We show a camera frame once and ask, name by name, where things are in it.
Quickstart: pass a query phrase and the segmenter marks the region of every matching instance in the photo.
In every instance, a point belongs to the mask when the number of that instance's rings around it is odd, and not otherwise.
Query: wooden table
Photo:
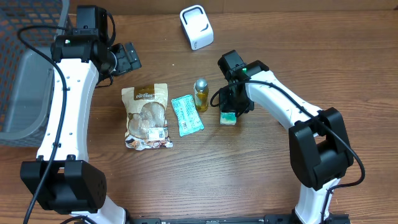
[[[90,163],[102,170],[108,195],[134,217],[250,217],[290,213],[300,182],[289,162],[287,131],[264,109],[219,125],[219,109],[200,116],[205,130],[180,138],[170,100],[193,93],[205,77],[212,95],[226,85],[217,60],[237,50],[261,60],[298,96],[337,108],[362,158],[366,179],[337,190],[334,213],[353,223],[396,223],[398,213],[398,11],[285,12],[209,15],[215,41],[192,52],[178,15],[116,16],[117,42],[132,41],[142,68],[94,93],[88,127]],[[167,119],[175,147],[125,148],[121,89],[169,85]],[[36,148],[0,148],[0,223],[21,223],[31,194],[19,178]],[[342,182],[359,177],[355,163]],[[30,223],[68,218],[36,206]]]

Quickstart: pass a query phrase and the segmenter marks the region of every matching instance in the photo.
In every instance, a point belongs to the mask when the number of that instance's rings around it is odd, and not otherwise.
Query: bread package
[[[125,142],[137,150],[173,147],[167,130],[167,84],[122,89],[127,112]]]

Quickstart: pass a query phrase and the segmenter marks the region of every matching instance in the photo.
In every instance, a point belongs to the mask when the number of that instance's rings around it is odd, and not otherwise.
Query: small bottle
[[[197,111],[204,112],[207,110],[209,103],[207,102],[207,97],[209,95],[209,86],[204,78],[198,79],[195,84],[193,84],[195,106]]]

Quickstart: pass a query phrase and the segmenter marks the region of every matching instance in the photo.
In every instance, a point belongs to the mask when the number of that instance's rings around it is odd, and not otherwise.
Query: mesh basket
[[[53,91],[53,67],[17,39],[17,30],[48,24],[68,27],[68,0],[0,0],[0,144],[40,146]],[[62,30],[32,29],[22,37],[51,56]]]

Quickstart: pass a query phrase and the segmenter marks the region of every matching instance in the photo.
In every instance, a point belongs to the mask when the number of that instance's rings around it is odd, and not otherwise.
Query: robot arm
[[[257,80],[269,82],[279,86],[286,91],[295,101],[300,103],[312,115],[317,116],[321,109],[307,103],[288,88],[286,88],[280,81],[278,81],[274,73],[270,70],[261,71],[250,77],[250,80]],[[307,121],[310,118],[300,111],[289,99],[286,98],[280,91],[269,86],[246,83],[246,94],[250,100],[260,104],[263,108],[270,112],[283,127],[288,130],[294,126],[297,121]]]
[[[128,212],[106,195],[105,175],[88,163],[86,145],[95,86],[106,78],[113,80],[114,76],[141,67],[131,43],[125,47],[121,44],[109,46],[106,15],[107,12],[100,7],[78,7],[77,28],[67,35],[57,36],[52,44],[52,60],[60,67],[68,89],[60,144],[49,166],[64,91],[60,74],[55,71],[46,135],[36,161],[22,163],[21,179],[34,194],[43,171],[50,169],[37,197],[44,210],[55,210],[63,215],[84,215],[96,223],[124,224],[129,219]]]
[[[281,84],[272,71],[261,71],[253,76],[250,80],[257,80],[263,82],[269,82],[277,85],[284,91],[286,91],[295,101],[299,102],[305,109],[310,112],[313,116],[318,115],[318,111],[321,109],[317,106],[313,106],[307,103],[295,93],[286,88]],[[269,86],[246,83],[246,93],[250,100],[260,104],[263,108],[270,112],[274,118],[276,118],[283,127],[288,130],[294,126],[297,121],[305,122],[310,118],[300,111],[290,100],[286,98],[280,91]],[[320,214],[322,211],[322,205],[325,201],[327,190],[338,184],[340,179],[333,179],[323,185],[319,190],[314,190],[312,187],[306,187],[301,184],[300,198],[298,204],[295,207],[295,214],[301,223],[305,224],[318,224],[321,222]],[[329,217],[328,207],[330,204],[331,195],[329,196],[329,202],[326,206],[325,218]]]
[[[221,112],[235,112],[236,117],[239,117],[253,110],[256,102],[289,131],[290,164],[302,183],[300,199],[292,212],[295,222],[289,223],[320,223],[327,190],[336,186],[347,168],[353,164],[352,155],[279,90],[248,81],[272,83],[284,90],[300,106],[324,122],[349,144],[342,116],[334,108],[323,111],[307,103],[281,84],[262,62],[255,61],[246,65],[234,50],[224,54],[218,65],[231,85],[226,91],[220,92]],[[326,135],[326,140],[317,144],[315,137],[318,135]],[[325,218],[329,217],[330,199],[331,195],[326,205]]]

